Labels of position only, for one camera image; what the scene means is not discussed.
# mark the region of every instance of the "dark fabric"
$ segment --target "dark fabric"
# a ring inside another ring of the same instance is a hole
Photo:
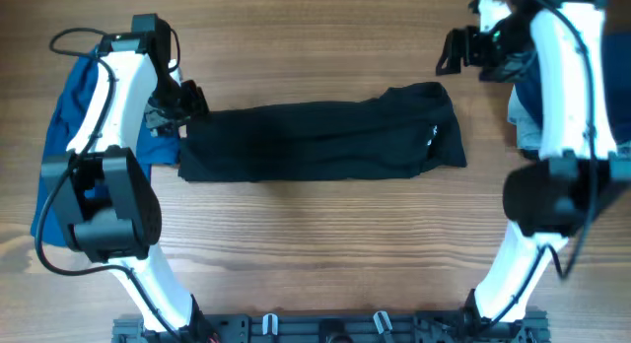
[[[602,39],[602,77],[611,132],[617,143],[631,140],[631,34],[611,34]],[[543,101],[538,60],[527,78],[515,84],[520,102],[532,119],[542,127]]]
[[[180,148],[179,176],[187,181],[410,178],[439,165],[466,166],[439,83],[390,88],[360,103],[211,112],[188,124]]]
[[[95,91],[98,78],[99,73],[95,61],[87,58],[77,59],[75,66],[68,76],[66,86],[57,100],[57,108],[50,119],[42,159],[48,156],[65,153],[66,146],[77,134],[86,116],[86,111],[90,105],[90,100]],[[179,142],[176,135],[174,137],[154,138],[151,136],[149,129],[145,126],[143,121],[140,133],[138,134],[136,158],[147,177],[150,176],[152,164],[175,164],[177,162],[178,152]],[[87,196],[92,196],[93,193],[94,191],[87,193]],[[31,234],[33,236],[35,235],[35,225],[39,220],[41,207],[43,206],[46,196],[48,196],[48,193],[46,192],[43,179],[40,176],[35,217],[31,225]],[[50,209],[46,216],[43,241],[58,246],[66,245],[61,235],[54,210],[52,209]]]

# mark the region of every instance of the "cable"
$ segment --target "cable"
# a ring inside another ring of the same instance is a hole
[[[554,6],[552,6],[549,2],[545,0],[533,0],[533,1],[539,4],[542,8],[549,10],[550,13],[552,13],[555,17],[557,17],[568,28],[568,30],[572,33],[572,36],[576,40],[579,46],[579,51],[581,52],[581,56],[583,57],[583,61],[585,62],[585,69],[586,69],[587,80],[588,80],[588,85],[587,85],[588,100],[589,100],[588,101],[589,103],[588,136],[589,136],[589,147],[590,147],[588,211],[585,217],[583,230],[581,231],[581,235],[574,247],[574,251],[572,252],[570,260],[568,261],[566,269],[563,270],[563,268],[561,267],[561,261],[559,260],[559,255],[551,244],[548,243],[540,247],[539,252],[534,260],[534,263],[532,264],[532,267],[530,268],[530,270],[528,271],[528,274],[526,275],[526,279],[522,283],[522,286],[517,291],[517,293],[513,296],[513,299],[511,300],[511,302],[490,323],[480,328],[477,334],[480,334],[490,329],[497,323],[499,323],[500,320],[504,318],[504,316],[511,309],[513,309],[513,307],[519,302],[520,298],[526,291],[526,288],[530,284],[530,281],[532,280],[532,277],[534,276],[536,268],[541,262],[541,258],[543,257],[543,254],[545,253],[546,250],[549,249],[550,253],[552,254],[552,259],[554,261],[554,268],[556,270],[558,277],[561,280],[568,279],[568,277],[570,276],[570,273],[572,272],[572,270],[574,269],[574,266],[576,265],[576,262],[581,253],[581,250],[583,249],[583,246],[585,245],[585,241],[590,232],[590,228],[592,227],[593,218],[596,214],[597,188],[598,188],[597,160],[596,160],[596,126],[595,126],[596,99],[595,99],[594,72],[593,72],[592,64],[589,58],[589,51],[588,51],[587,46],[585,45],[585,42],[581,38],[581,34],[577,31],[574,25],[572,25],[572,23],[561,12],[559,12],[558,9],[556,9]]]
[[[37,254],[37,258],[39,259],[41,264],[46,269],[48,269],[50,272],[55,273],[55,274],[59,274],[59,275],[63,275],[63,276],[77,277],[77,276],[83,276],[83,275],[88,275],[88,274],[93,274],[93,273],[99,273],[99,272],[108,271],[108,270],[121,271],[122,273],[124,273],[127,276],[127,278],[131,281],[133,286],[136,288],[136,290],[138,291],[138,294],[142,298],[142,300],[145,303],[145,305],[147,305],[147,308],[149,309],[151,314],[160,322],[160,324],[162,324],[165,327],[165,329],[169,332],[171,337],[176,342],[182,342],[180,337],[173,331],[173,329],[169,326],[169,324],[165,321],[165,319],[160,315],[160,312],[158,311],[158,309],[156,309],[154,304],[151,302],[151,300],[147,296],[147,293],[145,293],[145,290],[143,289],[140,281],[134,275],[132,269],[126,268],[126,267],[121,266],[121,265],[104,265],[104,266],[100,266],[100,267],[96,267],[96,268],[89,268],[89,269],[76,270],[76,271],[66,270],[66,269],[58,268],[58,267],[54,266],[52,263],[50,263],[50,261],[48,261],[48,259],[46,258],[45,253],[43,252],[43,239],[42,239],[43,238],[43,227],[45,225],[46,216],[48,215],[50,207],[52,206],[52,202],[54,201],[54,198],[59,193],[59,190],[61,189],[61,186],[63,185],[65,180],[68,178],[68,176],[70,176],[70,174],[75,170],[75,168],[77,168],[79,166],[79,164],[86,157],[86,155],[88,154],[90,149],[94,146],[95,142],[97,142],[97,139],[99,139],[99,137],[101,137],[100,132],[101,132],[101,129],[102,129],[103,124],[105,122],[105,117],[107,116],[107,111],[109,110],[109,107],[111,105],[111,99],[113,98],[114,88],[115,88],[115,83],[116,83],[116,78],[115,78],[115,75],[114,75],[111,67],[109,67],[109,65],[105,61],[103,61],[102,59],[98,58],[97,56],[93,56],[91,54],[83,53],[83,52],[58,49],[58,48],[56,48],[54,46],[54,44],[61,37],[65,36],[67,34],[71,34],[71,33],[93,33],[93,34],[100,34],[100,35],[107,35],[107,33],[99,31],[99,30],[96,30],[96,29],[91,29],[91,28],[73,28],[73,29],[68,29],[68,30],[65,30],[65,31],[63,31],[63,32],[61,32],[59,34],[56,34],[50,40],[50,44],[48,45],[48,48],[52,52],[55,52],[55,53],[58,53],[58,54],[67,55],[67,56],[76,56],[76,57],[89,58],[89,59],[91,59],[93,61],[96,61],[96,62],[100,63],[105,68],[105,70],[107,71],[107,77],[108,77],[109,86],[107,88],[107,95],[105,97],[104,107],[101,110],[101,114],[99,115],[99,118],[97,119],[97,123],[95,124],[95,128],[94,128],[93,132],[90,134],[90,137],[88,138],[88,143],[86,144],[84,149],[77,155],[77,157],[74,159],[74,161],[68,166],[68,168],[63,172],[63,174],[61,175],[61,177],[59,178],[59,180],[57,181],[57,183],[55,184],[53,189],[50,191],[50,193],[46,197],[46,200],[44,201],[43,207],[41,208],[41,213],[39,214],[39,219],[37,220],[37,225],[35,227],[35,252]]]
[[[169,73],[172,73],[177,69],[177,67],[179,67],[179,38],[177,38],[177,33],[175,32],[175,30],[173,28],[170,29],[171,33],[173,33],[175,37],[175,46],[177,46],[177,60],[175,61],[175,66],[169,69]]]

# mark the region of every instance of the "dark blue fabric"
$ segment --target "dark blue fabric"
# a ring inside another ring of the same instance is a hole
[[[86,111],[90,105],[97,80],[97,62],[88,58],[79,58],[68,76],[66,86],[57,101],[57,108],[50,120],[42,159],[51,155],[61,155],[65,153],[66,146],[77,134],[86,116]],[[138,135],[136,158],[147,177],[150,177],[150,169],[153,164],[173,165],[177,163],[178,153],[179,140],[177,136],[152,137],[143,120]],[[41,207],[47,195],[43,179],[40,175],[35,217],[31,226],[32,235],[35,235],[35,224],[39,219]],[[52,209],[48,212],[48,216],[46,217],[43,240],[46,243],[58,246],[66,245],[61,231],[59,230],[57,218]]]
[[[617,143],[631,140],[631,34],[611,34],[602,40],[604,97],[611,132]],[[543,124],[541,77],[535,61],[524,82],[516,83],[520,102],[536,123]]]

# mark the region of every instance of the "wooden tabletop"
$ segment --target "wooden tabletop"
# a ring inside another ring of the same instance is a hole
[[[114,318],[138,314],[107,273],[47,273],[30,225],[46,128],[74,63],[48,40],[78,26],[125,32],[150,12],[177,30],[184,76],[213,110],[361,101],[440,81],[469,162],[409,180],[257,184],[189,184],[154,168],[161,243],[204,312],[459,308],[504,236],[504,178],[525,163],[506,122],[511,86],[479,83],[475,68],[434,75],[445,35],[475,24],[469,1],[0,0],[0,342],[108,342]],[[631,0],[610,1],[607,29],[631,27]],[[569,282],[549,268],[532,295],[554,342],[631,341],[630,200],[594,225]],[[58,265],[87,264],[46,251]]]

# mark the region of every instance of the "wood grain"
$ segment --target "wood grain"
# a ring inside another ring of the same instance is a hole
[[[631,0],[610,0],[609,31],[629,30]],[[475,22],[469,0],[0,0],[0,342],[108,342],[137,314],[113,277],[67,279],[37,262],[30,236],[39,161],[72,59],[47,51],[70,27],[124,32],[157,12],[180,37],[186,77],[213,109],[360,101],[434,81],[445,34]],[[90,48],[87,35],[68,37]],[[469,167],[411,180],[188,184],[157,167],[162,244],[208,313],[455,309],[503,238],[501,191],[524,161],[507,126],[510,86],[477,71],[440,78]],[[631,210],[597,222],[571,281],[548,272],[531,303],[554,342],[631,340]],[[79,268],[81,255],[46,249]]]

